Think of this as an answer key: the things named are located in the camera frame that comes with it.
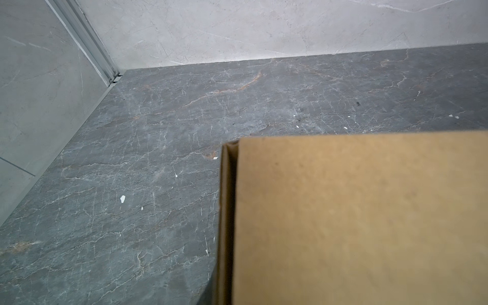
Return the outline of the brown cardboard box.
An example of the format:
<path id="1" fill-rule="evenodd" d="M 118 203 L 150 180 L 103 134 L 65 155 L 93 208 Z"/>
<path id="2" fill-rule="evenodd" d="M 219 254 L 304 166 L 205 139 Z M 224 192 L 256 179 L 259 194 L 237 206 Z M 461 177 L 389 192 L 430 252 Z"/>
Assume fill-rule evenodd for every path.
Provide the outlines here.
<path id="1" fill-rule="evenodd" d="M 487 132 L 225 143 L 214 304 L 486 304 Z"/>

